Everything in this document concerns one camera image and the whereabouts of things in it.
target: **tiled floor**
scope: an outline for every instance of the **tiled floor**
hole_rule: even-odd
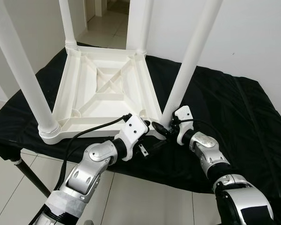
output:
[[[108,12],[89,21],[78,41],[125,49],[128,17]],[[52,190],[61,160],[22,150],[23,160]],[[74,167],[68,163],[67,171]],[[9,161],[0,158],[0,225],[26,225],[45,202],[41,192]],[[138,178],[104,172],[82,217],[95,225],[216,225],[220,217],[214,195],[183,191]]]

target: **robotic arm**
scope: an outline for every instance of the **robotic arm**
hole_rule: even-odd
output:
[[[194,132],[192,122],[176,121],[192,119],[188,106],[173,113],[173,130],[177,143],[188,145],[189,150],[200,159],[200,165],[207,178],[213,183],[218,211],[223,225],[269,225],[274,224],[273,211],[266,197],[236,173],[229,161],[219,150],[219,143],[201,132]],[[152,123],[156,130],[167,136],[170,131],[162,125]]]
[[[148,124],[132,116],[112,141],[86,148],[82,161],[70,172],[59,190],[53,191],[36,225],[74,225],[83,213],[108,165],[132,158],[133,147],[148,132]]]

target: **black cloth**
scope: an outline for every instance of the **black cloth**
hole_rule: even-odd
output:
[[[36,75],[51,110],[66,58],[63,49]],[[147,56],[146,63],[163,110],[181,64],[153,56]],[[227,145],[227,148],[221,148],[225,157],[266,195],[276,219],[281,221],[281,116],[259,83],[197,67],[182,105],[189,105],[195,119],[205,120],[220,131]],[[200,124],[195,124],[195,127],[223,146],[208,127]],[[81,147],[70,160],[79,162],[86,146],[110,139],[112,137],[74,141],[73,148]],[[47,145],[41,140],[37,122],[21,91],[0,110],[0,156],[4,160],[13,158],[22,148],[63,158],[67,142],[62,140],[58,144]],[[149,149],[157,142],[157,139],[148,136],[144,138],[143,145]],[[148,159],[135,156],[108,169],[184,190],[211,193],[212,184],[187,147],[171,142],[154,152]]]

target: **white tape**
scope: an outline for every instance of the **white tape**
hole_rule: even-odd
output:
[[[77,218],[81,217],[86,206],[86,203],[80,199],[74,198],[63,191],[53,191],[45,204],[56,216],[67,212]]]

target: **doorway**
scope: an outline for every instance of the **doorway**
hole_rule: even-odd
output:
[[[88,32],[79,42],[126,49],[130,0],[85,0]]]

